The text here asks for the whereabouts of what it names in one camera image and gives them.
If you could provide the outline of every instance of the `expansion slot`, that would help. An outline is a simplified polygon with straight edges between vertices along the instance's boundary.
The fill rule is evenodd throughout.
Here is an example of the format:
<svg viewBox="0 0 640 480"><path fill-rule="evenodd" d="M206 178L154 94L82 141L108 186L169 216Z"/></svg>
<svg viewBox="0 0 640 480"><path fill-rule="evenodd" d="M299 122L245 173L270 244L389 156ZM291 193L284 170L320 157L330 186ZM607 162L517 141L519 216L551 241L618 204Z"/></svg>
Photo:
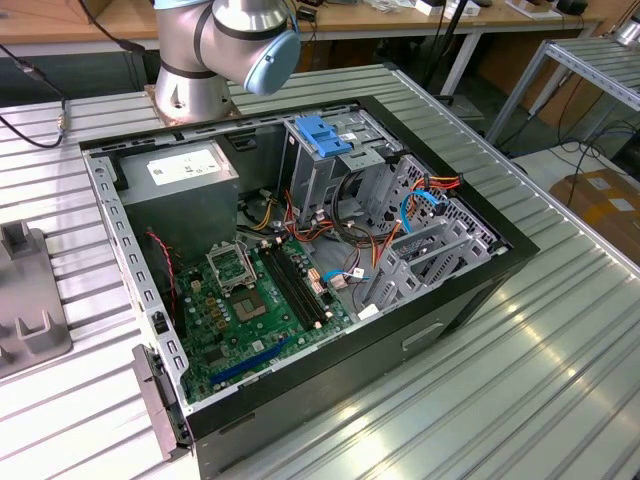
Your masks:
<svg viewBox="0 0 640 480"><path fill-rule="evenodd" d="M233 367L227 368L226 370L216 373L211 377L211 385L215 385L216 383L226 382L227 380L235 377L236 375L240 375L241 373L248 372L253 367L260 365L261 363L268 362L272 358L276 358L280 355L282 351L282 347L286 345L286 343L291 340L291 338L285 338L279 341L276 345L265 350L262 353L257 354L254 357L247 358L246 360L240 362Z"/></svg>
<svg viewBox="0 0 640 480"><path fill-rule="evenodd" d="M305 330L327 321L313 293L287 255L278 247L260 250L260 260Z"/></svg>

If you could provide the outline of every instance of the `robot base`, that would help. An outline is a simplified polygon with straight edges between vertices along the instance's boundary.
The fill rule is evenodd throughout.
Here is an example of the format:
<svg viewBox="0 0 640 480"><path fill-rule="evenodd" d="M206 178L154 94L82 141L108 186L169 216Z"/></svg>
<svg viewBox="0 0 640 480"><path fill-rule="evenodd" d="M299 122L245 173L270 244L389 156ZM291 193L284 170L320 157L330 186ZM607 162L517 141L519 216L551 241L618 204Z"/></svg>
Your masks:
<svg viewBox="0 0 640 480"><path fill-rule="evenodd" d="M226 78L220 75L187 78L164 67L158 75L155 102L158 109L177 124L226 117L233 105Z"/></svg>

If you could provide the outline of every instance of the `blue drive bay latch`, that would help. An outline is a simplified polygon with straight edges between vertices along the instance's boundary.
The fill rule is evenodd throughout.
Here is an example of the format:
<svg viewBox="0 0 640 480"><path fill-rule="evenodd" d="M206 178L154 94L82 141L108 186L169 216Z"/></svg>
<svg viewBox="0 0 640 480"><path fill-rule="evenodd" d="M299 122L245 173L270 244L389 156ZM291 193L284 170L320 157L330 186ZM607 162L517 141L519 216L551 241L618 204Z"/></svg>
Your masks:
<svg viewBox="0 0 640 480"><path fill-rule="evenodd" d="M315 145L323 158L353 150L351 144L343 142L336 134L335 127L325 123L317 115L296 118L296 126L309 143Z"/></svg>

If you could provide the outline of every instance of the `metal workbench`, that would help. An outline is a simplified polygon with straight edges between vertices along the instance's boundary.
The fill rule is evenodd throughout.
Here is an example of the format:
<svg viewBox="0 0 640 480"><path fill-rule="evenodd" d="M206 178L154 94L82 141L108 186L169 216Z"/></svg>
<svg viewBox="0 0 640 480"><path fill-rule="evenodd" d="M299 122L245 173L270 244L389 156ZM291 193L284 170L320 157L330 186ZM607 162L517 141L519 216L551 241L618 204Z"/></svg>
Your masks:
<svg viewBox="0 0 640 480"><path fill-rule="evenodd" d="M545 40L500 110L487 133L487 141L493 143L498 139L529 85L549 58L560 66L531 107L532 114L545 105L568 71L577 73L636 112L640 111L639 51L624 47L608 37Z"/></svg>
<svg viewBox="0 0 640 480"><path fill-rule="evenodd" d="M383 66L294 76L245 113L374 94L542 249L466 327L227 471L224 478L619 478L640 465L638 269ZM142 93L70 102L66 146L0 130L0 221L47 246L74 340L0 380L0 477L196 478L163 464L130 368L141 342L75 143L160 126ZM57 104L3 109L55 137Z"/></svg>

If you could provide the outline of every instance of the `open computer tower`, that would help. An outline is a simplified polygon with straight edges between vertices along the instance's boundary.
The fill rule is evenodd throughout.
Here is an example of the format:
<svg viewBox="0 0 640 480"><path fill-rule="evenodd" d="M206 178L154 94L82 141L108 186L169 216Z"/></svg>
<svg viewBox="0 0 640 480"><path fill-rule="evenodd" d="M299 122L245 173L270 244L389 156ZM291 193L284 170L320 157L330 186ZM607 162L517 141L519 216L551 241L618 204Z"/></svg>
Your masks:
<svg viewBox="0 0 640 480"><path fill-rule="evenodd" d="M538 251L372 97L80 147L161 450L203 478L459 328Z"/></svg>

